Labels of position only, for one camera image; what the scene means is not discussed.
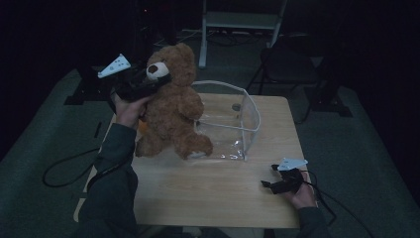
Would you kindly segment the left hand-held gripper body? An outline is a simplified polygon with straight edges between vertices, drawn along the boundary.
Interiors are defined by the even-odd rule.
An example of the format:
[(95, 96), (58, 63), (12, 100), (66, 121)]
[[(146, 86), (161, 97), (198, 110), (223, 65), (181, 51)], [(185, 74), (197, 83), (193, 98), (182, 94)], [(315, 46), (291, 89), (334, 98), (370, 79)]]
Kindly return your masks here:
[(147, 78), (144, 69), (134, 69), (129, 61), (119, 54), (105, 68), (97, 72), (99, 78), (111, 79), (119, 97), (126, 101), (136, 101), (155, 93), (156, 81)]

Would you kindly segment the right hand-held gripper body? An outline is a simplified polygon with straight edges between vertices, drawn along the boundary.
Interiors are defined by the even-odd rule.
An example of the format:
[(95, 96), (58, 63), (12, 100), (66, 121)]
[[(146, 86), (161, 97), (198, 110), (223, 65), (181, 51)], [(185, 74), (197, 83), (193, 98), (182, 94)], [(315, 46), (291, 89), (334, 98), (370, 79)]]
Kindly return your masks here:
[(277, 188), (277, 192), (297, 192), (303, 183), (303, 175), (301, 174), (300, 169), (307, 164), (308, 162), (304, 159), (283, 158), (276, 168), (282, 178), (282, 181)]

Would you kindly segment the brown teddy bear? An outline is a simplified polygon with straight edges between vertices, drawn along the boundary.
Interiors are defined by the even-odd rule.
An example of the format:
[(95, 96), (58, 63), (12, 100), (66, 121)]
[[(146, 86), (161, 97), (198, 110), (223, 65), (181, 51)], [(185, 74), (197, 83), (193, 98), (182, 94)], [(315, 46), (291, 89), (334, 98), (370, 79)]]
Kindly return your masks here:
[(147, 64), (147, 78), (156, 80), (163, 76), (167, 76), (169, 82), (161, 86), (147, 104), (147, 130), (137, 142), (135, 155), (153, 157), (167, 142), (185, 160), (211, 155), (211, 140), (195, 131), (195, 122), (203, 115), (204, 105), (191, 87), (196, 79), (196, 66), (190, 46), (179, 43), (152, 54)]

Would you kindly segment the clear plastic storage bag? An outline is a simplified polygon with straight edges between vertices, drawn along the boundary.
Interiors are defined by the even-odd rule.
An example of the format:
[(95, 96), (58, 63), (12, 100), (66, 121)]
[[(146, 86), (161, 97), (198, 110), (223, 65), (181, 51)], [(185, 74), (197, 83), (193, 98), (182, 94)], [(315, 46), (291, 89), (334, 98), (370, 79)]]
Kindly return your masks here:
[(261, 125), (254, 100), (244, 88), (222, 81), (195, 81), (193, 88), (204, 104), (195, 131), (213, 144), (208, 159), (246, 161)]

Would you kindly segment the person's left hand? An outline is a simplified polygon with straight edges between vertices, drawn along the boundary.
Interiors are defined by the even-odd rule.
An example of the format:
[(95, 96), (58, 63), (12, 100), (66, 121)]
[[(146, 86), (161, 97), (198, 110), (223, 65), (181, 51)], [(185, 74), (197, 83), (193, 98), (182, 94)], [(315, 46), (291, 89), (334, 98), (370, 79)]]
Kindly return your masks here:
[(139, 118), (146, 112), (146, 105), (151, 99), (149, 96), (129, 102), (116, 94), (113, 98), (116, 108), (116, 123), (136, 130)]

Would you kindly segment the person's right hand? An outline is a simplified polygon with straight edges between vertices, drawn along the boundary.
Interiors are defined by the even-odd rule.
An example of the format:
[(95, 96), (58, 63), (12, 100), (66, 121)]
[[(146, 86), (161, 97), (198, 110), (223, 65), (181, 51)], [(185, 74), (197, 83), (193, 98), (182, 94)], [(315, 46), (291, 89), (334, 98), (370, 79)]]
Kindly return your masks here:
[(303, 183), (297, 192), (286, 192), (283, 196), (287, 199), (296, 210), (306, 207), (317, 207), (316, 198), (314, 195), (313, 188), (306, 184), (308, 174), (301, 172), (303, 177)]

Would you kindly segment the black stand base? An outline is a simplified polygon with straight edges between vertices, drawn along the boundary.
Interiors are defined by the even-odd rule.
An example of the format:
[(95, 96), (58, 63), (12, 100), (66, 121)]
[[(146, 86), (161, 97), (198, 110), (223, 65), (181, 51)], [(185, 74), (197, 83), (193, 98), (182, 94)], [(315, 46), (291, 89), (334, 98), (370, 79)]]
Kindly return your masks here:
[(78, 65), (76, 70), (81, 80), (73, 94), (65, 99), (65, 105), (82, 105), (86, 101), (112, 103), (111, 89), (113, 78), (99, 78), (97, 71), (87, 64)]
[(339, 74), (338, 61), (331, 57), (322, 59), (317, 68), (321, 78), (321, 85), (315, 92), (312, 110), (317, 112), (334, 112), (341, 117), (353, 116), (350, 108), (339, 97), (339, 89), (342, 86), (342, 77)]

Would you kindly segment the black chair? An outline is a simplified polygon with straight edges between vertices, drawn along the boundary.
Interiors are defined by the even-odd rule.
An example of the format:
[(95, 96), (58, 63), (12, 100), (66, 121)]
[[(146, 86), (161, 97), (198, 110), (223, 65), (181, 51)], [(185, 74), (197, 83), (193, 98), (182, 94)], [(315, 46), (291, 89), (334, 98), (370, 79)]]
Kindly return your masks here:
[(259, 86), (258, 94), (263, 93), (267, 84), (289, 84), (293, 88), (301, 84), (320, 82), (313, 58), (323, 55), (319, 38), (304, 33), (280, 35), (270, 48), (260, 54), (261, 64), (246, 90), (253, 84)]

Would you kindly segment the white metal stand frame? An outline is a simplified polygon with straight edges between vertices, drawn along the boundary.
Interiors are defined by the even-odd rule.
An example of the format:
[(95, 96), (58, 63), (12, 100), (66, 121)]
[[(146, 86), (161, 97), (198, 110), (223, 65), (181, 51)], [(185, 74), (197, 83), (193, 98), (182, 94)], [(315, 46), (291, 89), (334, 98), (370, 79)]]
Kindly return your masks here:
[(279, 35), (287, 3), (288, 0), (280, 0), (280, 7), (276, 14), (257, 14), (208, 11), (207, 0), (202, 0), (201, 47), (198, 66), (206, 67), (208, 28), (271, 30), (271, 41), (267, 45), (272, 47)]

